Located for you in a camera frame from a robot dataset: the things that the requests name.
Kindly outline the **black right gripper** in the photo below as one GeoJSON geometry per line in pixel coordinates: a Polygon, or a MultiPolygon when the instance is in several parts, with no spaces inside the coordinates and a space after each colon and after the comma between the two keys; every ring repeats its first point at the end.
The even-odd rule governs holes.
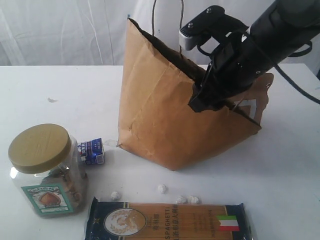
{"type": "Polygon", "coordinates": [[[252,37],[242,32],[213,32],[211,37],[219,45],[210,54],[210,64],[203,80],[192,88],[188,106],[195,112],[221,110],[225,99],[246,90],[254,80],[270,70],[274,64],[257,48],[252,37]],[[208,105],[202,100],[209,100],[208,105]]]}

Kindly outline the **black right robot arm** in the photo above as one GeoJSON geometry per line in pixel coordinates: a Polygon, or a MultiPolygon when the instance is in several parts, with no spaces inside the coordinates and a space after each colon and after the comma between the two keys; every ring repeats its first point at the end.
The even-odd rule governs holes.
{"type": "Polygon", "coordinates": [[[310,52],[319,33],[317,0],[276,0],[250,26],[221,6],[209,6],[180,29],[186,49],[200,50],[210,39],[218,42],[208,53],[204,77],[193,85],[189,106],[195,112],[221,109],[282,60],[310,52]]]}

